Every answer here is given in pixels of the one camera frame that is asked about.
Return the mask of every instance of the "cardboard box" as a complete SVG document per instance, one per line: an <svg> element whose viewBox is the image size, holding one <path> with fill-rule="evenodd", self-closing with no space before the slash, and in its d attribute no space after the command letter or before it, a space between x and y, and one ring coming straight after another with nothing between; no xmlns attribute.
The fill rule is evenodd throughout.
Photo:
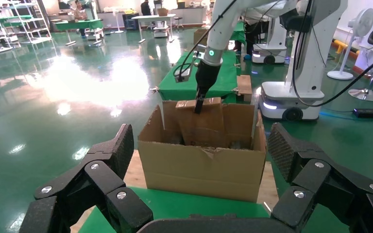
<svg viewBox="0 0 373 233"><path fill-rule="evenodd" d="M251 77L249 75L237 76L238 94L244 96L245 102L251 102L252 86Z"/></svg>
<svg viewBox="0 0 373 233"><path fill-rule="evenodd" d="M253 105L221 106L226 144L246 150L184 146L176 104L157 106L138 137L147 187L256 202L266 158L260 113L253 131Z"/></svg>
<svg viewBox="0 0 373 233"><path fill-rule="evenodd" d="M203 28L200 28L200 29L197 29L195 32L194 32L194 44L196 44L199 39L201 38L201 36L206 32L208 31L208 29L203 29ZM206 42L208 40L208 35L206 35L200 42L201 45L205 45L206 46Z"/></svg>

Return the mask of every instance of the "white standing fan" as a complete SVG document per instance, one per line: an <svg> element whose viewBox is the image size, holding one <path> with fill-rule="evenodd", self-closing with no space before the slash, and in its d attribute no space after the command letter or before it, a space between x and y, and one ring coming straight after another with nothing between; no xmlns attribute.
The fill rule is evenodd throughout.
<svg viewBox="0 0 373 233"><path fill-rule="evenodd" d="M115 19L117 20L117 27L118 27L118 30L116 30L116 31L114 31L112 33L122 33L123 31L120 30L119 23L118 23L119 11L118 10L114 10L112 12L112 14L115 16Z"/></svg>
<svg viewBox="0 0 373 233"><path fill-rule="evenodd" d="M344 72L345 63L347 62L348 55L350 54L351 46L353 45L355 37L364 37L370 32L371 28L373 27L373 8L362 10L355 19L348 22L348 27L353 29L353 36L351 37L347 51L345 52L341 69L330 71L327 73L328 77L333 79L353 79L354 76L351 73Z"/></svg>

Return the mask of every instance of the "green tablecloth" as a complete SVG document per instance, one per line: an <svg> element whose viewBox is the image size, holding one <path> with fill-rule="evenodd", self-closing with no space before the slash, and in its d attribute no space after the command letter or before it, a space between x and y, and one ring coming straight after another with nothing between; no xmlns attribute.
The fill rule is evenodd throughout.
<svg viewBox="0 0 373 233"><path fill-rule="evenodd" d="M96 29L96 28L103 28L103 24L100 19L94 20L80 20L77 23L68 23L66 21L55 23L56 28L60 31L65 31L68 29L80 29L80 28L89 28L89 29Z"/></svg>
<svg viewBox="0 0 373 233"><path fill-rule="evenodd" d="M158 92L162 100L194 100L197 92L197 81L195 80L195 73L197 68L192 69L191 76L188 82L176 83L173 75L176 67L182 64L187 52L182 54L177 64L164 77L159 84ZM223 63L218 75L217 82L209 90L206 97L226 97L225 102L235 103L236 96L233 91L237 87L237 67L234 64L237 62L237 57L233 51L226 51L222 55ZM187 63L191 62L192 56L187 59Z"/></svg>
<svg viewBox="0 0 373 233"><path fill-rule="evenodd" d="M232 33L231 40L237 40L242 42L244 45L246 44L244 22L237 23L234 32Z"/></svg>
<svg viewBox="0 0 373 233"><path fill-rule="evenodd" d="M190 214L237 217L269 217L262 205L218 198L209 198L181 193L164 192L143 188L131 189L152 210L153 218L188 218ZM102 213L95 208L79 233L115 233Z"/></svg>

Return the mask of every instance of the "epoxy floor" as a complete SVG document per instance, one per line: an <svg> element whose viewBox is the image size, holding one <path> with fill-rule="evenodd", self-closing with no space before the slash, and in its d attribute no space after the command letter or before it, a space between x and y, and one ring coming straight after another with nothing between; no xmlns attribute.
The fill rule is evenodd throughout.
<svg viewBox="0 0 373 233"><path fill-rule="evenodd" d="M174 32L173 43L144 32L147 41L141 45L138 32L112 34L99 47L75 34L77 44L66 47L66 35L57 33L53 43L16 49L20 67L11 52L0 54L0 233L17 232L35 188L77 165L91 145L111 139L123 123L139 134L161 101L149 89L193 46L193 32ZM335 63L329 61L327 69ZM282 80L287 68L242 64L253 88ZM346 84L324 77L322 90L330 97ZM373 108L373 102L343 94L325 108ZM264 122L268 131L273 122ZM373 178L373 121L323 110L317 122L284 126L294 136L316 142L335 161Z"/></svg>

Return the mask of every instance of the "robotic arm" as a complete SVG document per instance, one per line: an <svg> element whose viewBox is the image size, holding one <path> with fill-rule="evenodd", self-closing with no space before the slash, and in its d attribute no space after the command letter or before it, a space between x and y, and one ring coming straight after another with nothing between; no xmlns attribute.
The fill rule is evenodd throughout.
<svg viewBox="0 0 373 233"><path fill-rule="evenodd" d="M194 58L200 60L196 66L197 96L195 113L200 113L203 100L208 90L217 81L217 76L222 65L222 53L234 31L238 18L247 8L257 8L260 13L270 17L278 17L296 8L297 0L219 0L214 5L213 26L209 29L207 47L204 53L195 52Z"/></svg>

